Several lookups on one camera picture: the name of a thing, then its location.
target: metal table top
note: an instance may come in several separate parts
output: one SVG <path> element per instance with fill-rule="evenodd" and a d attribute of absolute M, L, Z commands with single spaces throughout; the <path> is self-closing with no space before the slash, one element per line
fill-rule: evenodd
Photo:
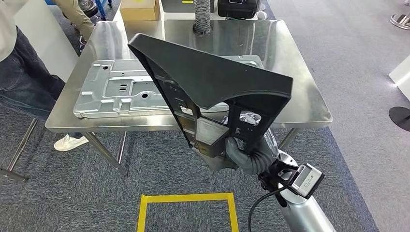
<path fill-rule="evenodd" d="M 80 119 L 73 114 L 91 63 L 135 59 L 127 44 L 139 32 L 219 56 L 258 55 L 265 69 L 293 77 L 292 99 L 272 128 L 323 127 L 333 121 L 283 21 L 212 21 L 214 31 L 205 37 L 192 33 L 193 23 L 192 20 L 99 22 L 45 126 L 53 132 L 178 130 L 172 115 Z"/>

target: cardboard box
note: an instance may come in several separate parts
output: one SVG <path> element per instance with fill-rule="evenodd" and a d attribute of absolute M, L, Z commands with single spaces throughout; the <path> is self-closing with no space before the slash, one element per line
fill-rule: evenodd
<path fill-rule="evenodd" d="M 122 0 L 119 7 L 124 21 L 159 20 L 159 0 Z"/>

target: black case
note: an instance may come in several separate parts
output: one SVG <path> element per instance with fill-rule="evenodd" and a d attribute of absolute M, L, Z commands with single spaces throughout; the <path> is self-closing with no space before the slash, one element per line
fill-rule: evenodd
<path fill-rule="evenodd" d="M 253 18 L 258 12 L 260 0 L 218 0 L 218 15 L 236 19 Z"/>

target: carpet floor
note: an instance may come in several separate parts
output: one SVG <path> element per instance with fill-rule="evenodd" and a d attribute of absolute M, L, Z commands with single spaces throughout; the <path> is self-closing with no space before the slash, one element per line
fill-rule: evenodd
<path fill-rule="evenodd" d="M 117 3 L 113 10 L 106 7 L 108 19 L 117 7 Z M 76 48 L 78 32 L 58 16 L 57 9 L 52 7 Z M 0 165 L 4 167 L 31 118 L 7 109 L 0 112 Z M 275 131 L 277 140 L 286 132 Z M 91 145 L 57 152 L 53 143 L 62 136 L 40 123 L 15 168 L 29 175 L 28 182 L 0 178 L 0 231 L 131 232 L 136 228 L 141 194 L 210 192 L 234 193 L 239 230 L 246 231 L 251 205 L 266 193 L 255 176 L 242 171 L 210 172 L 187 148 L 179 131 L 130 132 L 123 157 L 127 176 L 120 176 Z M 119 133 L 96 136 L 116 153 Z M 286 152 L 298 163 L 309 162 L 326 174 L 315 198 L 336 231 L 378 231 L 329 128 L 302 130 Z M 252 228 L 289 231 L 274 198 L 257 207 Z M 224 201 L 152 203 L 148 205 L 145 231 L 231 231 L 228 205 Z"/>
<path fill-rule="evenodd" d="M 332 113 L 331 132 L 378 228 L 403 230 L 410 220 L 410 203 L 403 201 L 410 187 L 402 184 L 410 179 L 410 133 L 388 112 L 410 108 L 410 101 L 388 74 L 409 56 L 410 31 L 389 19 L 410 7 L 403 0 L 268 2 L 288 25 Z"/>

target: jeans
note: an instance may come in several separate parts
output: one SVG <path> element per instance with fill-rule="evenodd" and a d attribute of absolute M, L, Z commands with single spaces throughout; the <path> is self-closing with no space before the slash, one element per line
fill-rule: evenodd
<path fill-rule="evenodd" d="M 51 75 L 27 37 L 17 28 L 12 53 L 0 61 L 0 105 L 46 121 L 64 82 Z M 71 133 L 80 138 L 81 133 Z"/>

